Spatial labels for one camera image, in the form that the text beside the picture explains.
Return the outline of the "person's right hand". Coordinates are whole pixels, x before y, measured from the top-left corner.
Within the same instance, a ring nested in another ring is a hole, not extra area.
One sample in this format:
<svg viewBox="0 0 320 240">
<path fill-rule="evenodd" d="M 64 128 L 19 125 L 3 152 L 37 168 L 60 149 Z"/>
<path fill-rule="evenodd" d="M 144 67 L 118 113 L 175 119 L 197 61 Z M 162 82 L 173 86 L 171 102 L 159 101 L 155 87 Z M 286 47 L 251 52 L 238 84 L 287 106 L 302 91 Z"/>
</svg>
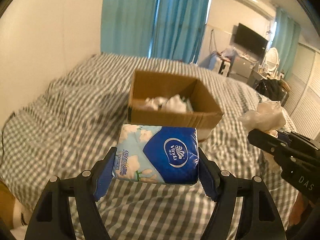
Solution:
<svg viewBox="0 0 320 240">
<path fill-rule="evenodd" d="M 310 215 L 310 212 L 307 210 L 308 207 L 312 210 L 315 207 L 315 204 L 299 192 L 289 215 L 289 228 L 305 223 Z"/>
</svg>

